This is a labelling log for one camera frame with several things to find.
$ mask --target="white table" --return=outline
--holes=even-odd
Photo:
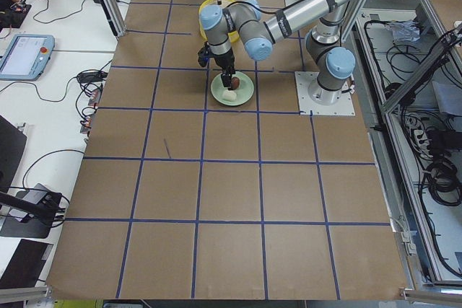
[[[85,69],[99,69],[111,58],[110,53],[55,52],[36,85],[42,97],[51,100],[60,99],[71,77]],[[0,89],[8,83],[10,82],[0,81]],[[58,149],[84,151],[85,136],[79,133],[80,117],[74,104],[80,91],[77,81],[72,81],[66,99],[60,103],[39,100],[33,86],[26,84],[15,84],[0,94],[1,115],[10,123],[26,122],[29,127],[26,149],[13,185],[20,186],[27,168],[50,151]],[[88,98],[83,96],[79,100],[79,108],[82,109],[87,103]],[[81,162],[82,155],[76,152],[52,154],[33,167],[27,176],[26,185],[33,187],[41,183],[70,199]],[[66,201],[62,201],[61,205],[65,206]],[[2,214],[6,213],[5,208],[1,211]],[[60,233],[61,228],[55,228],[46,239],[37,239],[39,242],[55,245],[40,276],[41,279],[45,279],[48,275]],[[19,241],[20,238],[0,237],[0,276]]]
[[[0,55],[8,47],[14,34],[49,34],[56,40],[55,50],[42,76],[35,82],[42,97],[51,100],[60,99],[65,92],[66,83],[80,71],[100,69],[113,57],[117,40],[114,38],[105,18],[102,7],[88,0],[84,10],[68,19],[44,25],[32,19],[32,16],[44,9],[45,0],[28,0],[32,9],[22,27],[12,30],[11,35],[0,40]],[[80,8],[82,0],[50,0],[50,9],[39,15],[39,19],[47,21],[61,17]],[[121,13],[125,17],[128,5],[120,4]],[[5,36],[8,29],[0,33]],[[8,81],[0,81],[0,89],[8,85]],[[22,184],[22,176],[27,168],[39,157],[59,149],[77,149],[84,151],[84,135],[79,133],[80,117],[75,109],[75,100],[81,89],[74,80],[69,85],[66,99],[60,103],[44,102],[38,98],[33,86],[15,84],[0,93],[0,114],[10,123],[26,123],[27,144],[21,164],[17,170],[13,185]],[[81,110],[88,103],[83,96],[79,101]],[[26,185],[33,187],[37,183],[45,185],[53,191],[63,193],[70,198],[74,189],[77,174],[82,162],[82,155],[76,152],[61,152],[46,157],[31,170]],[[40,274],[45,280],[53,261],[61,228],[52,229],[46,239],[39,242],[53,244],[53,250]],[[0,276],[5,271],[20,238],[0,237]]]
[[[49,0],[49,9],[38,15],[38,19],[47,22],[52,19],[66,16],[80,9],[83,0]],[[14,34],[48,34],[56,40],[55,50],[79,51],[79,52],[111,52],[116,49],[117,40],[113,36],[103,8],[95,4],[93,0],[84,3],[83,11],[44,25],[36,22],[32,17],[46,7],[46,0],[27,0],[32,8],[23,22],[21,28],[13,29],[12,33],[0,40],[0,50],[5,50]],[[128,5],[119,3],[119,9],[125,18]],[[0,37],[5,36],[8,29],[0,32]]]

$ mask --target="electronic device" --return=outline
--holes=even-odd
[[[28,4],[15,4],[10,9],[0,13],[0,27],[20,28],[32,6]]]
[[[53,245],[21,239],[0,278],[0,289],[33,288]]]
[[[26,199],[27,195],[38,189],[45,194],[39,194],[41,199],[35,203]],[[54,193],[47,189],[44,185],[37,184],[33,189],[18,191],[16,197],[0,193],[0,204],[12,208],[9,215],[14,218],[7,217],[1,226],[1,237],[20,237],[20,238],[46,238],[50,233],[51,226],[57,217],[57,213],[63,213],[63,208],[59,207],[61,194]]]
[[[0,61],[0,80],[35,81],[55,46],[51,35],[16,34]]]
[[[8,193],[12,184],[27,137],[8,120],[0,116],[0,192]]]
[[[25,150],[27,137],[11,123],[0,116],[0,206],[9,206],[12,218],[6,217],[0,229],[3,237],[46,238],[50,226],[59,209],[61,194],[51,192],[37,184],[36,191],[44,194],[31,194],[23,190],[12,196],[7,194]]]

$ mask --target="brown food item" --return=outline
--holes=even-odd
[[[240,80],[237,77],[231,78],[231,90],[239,88]]]

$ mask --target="cardboard sheet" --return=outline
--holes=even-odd
[[[315,69],[302,37],[256,65],[234,44],[256,93],[224,107],[208,88],[217,66],[197,64],[203,0],[132,1],[128,28],[150,33],[118,43],[48,278],[55,297],[398,298],[357,104],[356,117],[298,115],[293,71]]]

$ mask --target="yellow bowl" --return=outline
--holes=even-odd
[[[231,3],[234,3],[235,0],[222,0],[221,7],[224,9]],[[217,0],[206,0],[202,3],[201,7],[199,7],[199,14],[201,13],[202,9],[207,5],[217,4]],[[199,31],[201,32],[201,36],[204,40],[207,40],[207,36],[205,35],[205,31],[202,27],[201,21],[199,20]],[[231,43],[235,43],[239,40],[239,33],[238,32],[230,32],[229,34]]]

